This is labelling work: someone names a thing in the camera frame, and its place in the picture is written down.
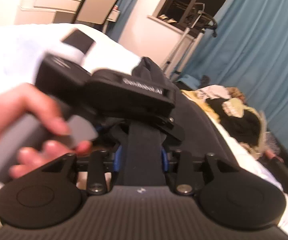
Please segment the person's left hand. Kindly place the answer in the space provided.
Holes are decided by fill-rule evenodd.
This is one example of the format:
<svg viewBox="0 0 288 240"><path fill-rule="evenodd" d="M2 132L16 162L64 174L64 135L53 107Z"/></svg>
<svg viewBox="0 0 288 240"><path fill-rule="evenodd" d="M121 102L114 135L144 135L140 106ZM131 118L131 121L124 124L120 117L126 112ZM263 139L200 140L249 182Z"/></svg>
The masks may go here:
<svg viewBox="0 0 288 240"><path fill-rule="evenodd" d="M24 83L0 94L0 137L6 128L27 112L34 114L53 134L70 134L70 129L55 100L33 85ZM22 177L67 153L87 155L91 146L91 142L81 141L75 148L69 149L58 141L48 140L43 143L40 152L31 147L23 147L17 153L19 164L9 169L9 175L13 179Z"/></svg>

